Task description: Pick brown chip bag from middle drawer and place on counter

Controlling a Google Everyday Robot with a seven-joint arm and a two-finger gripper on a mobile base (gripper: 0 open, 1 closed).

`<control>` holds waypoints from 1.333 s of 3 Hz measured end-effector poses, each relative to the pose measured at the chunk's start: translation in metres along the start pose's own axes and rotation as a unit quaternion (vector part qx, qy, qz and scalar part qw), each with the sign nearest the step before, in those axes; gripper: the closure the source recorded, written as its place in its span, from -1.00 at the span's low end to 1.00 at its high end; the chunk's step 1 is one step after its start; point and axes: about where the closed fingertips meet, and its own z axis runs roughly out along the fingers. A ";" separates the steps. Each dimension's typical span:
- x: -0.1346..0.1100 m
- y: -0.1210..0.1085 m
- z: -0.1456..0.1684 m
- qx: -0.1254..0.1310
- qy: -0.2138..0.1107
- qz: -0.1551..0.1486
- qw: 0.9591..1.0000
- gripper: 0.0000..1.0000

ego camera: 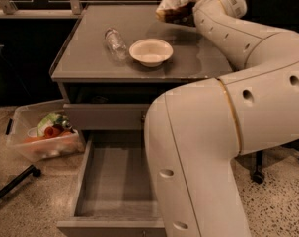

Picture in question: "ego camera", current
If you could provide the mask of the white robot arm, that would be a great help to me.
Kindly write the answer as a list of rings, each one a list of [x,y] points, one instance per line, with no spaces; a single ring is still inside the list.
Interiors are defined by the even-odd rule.
[[[245,0],[162,0],[162,22],[194,20],[235,72],[174,88],[144,138],[167,237],[251,237],[231,161],[299,139],[299,34],[244,20]]]

